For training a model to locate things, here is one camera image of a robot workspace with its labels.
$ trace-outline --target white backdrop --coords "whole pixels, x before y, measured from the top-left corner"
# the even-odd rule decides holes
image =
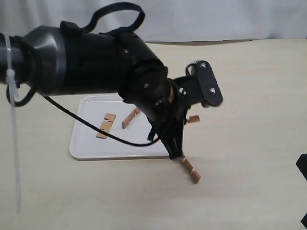
[[[0,31],[24,35],[61,20],[85,26],[98,8],[119,0],[1,0]],[[306,38],[306,0],[130,0],[146,19],[137,34],[145,41],[216,41]],[[133,12],[104,18],[96,31],[128,25]]]

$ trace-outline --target black object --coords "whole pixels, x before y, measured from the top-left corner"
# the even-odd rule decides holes
[[[139,16],[128,27],[91,33],[101,17],[122,10],[137,11]],[[170,159],[183,156],[187,111],[196,103],[203,107],[219,106],[223,97],[206,61],[190,64],[184,77],[169,79],[167,67],[134,33],[144,18],[140,6],[120,2],[97,10],[83,28],[62,21],[59,28],[40,26],[23,38],[11,37],[17,84],[31,87],[29,96],[16,102],[16,106],[24,106],[38,92],[57,108],[110,138],[137,147],[149,146],[160,139]],[[0,57],[6,57],[3,38],[0,38]],[[4,83],[5,60],[0,58],[0,82]],[[49,98],[115,92],[125,103],[136,105],[146,114],[152,125],[149,143],[135,144],[105,133]]]
[[[296,162],[298,169],[301,171],[305,179],[307,180],[307,154],[302,154]],[[301,223],[307,229],[307,213],[301,220]]]

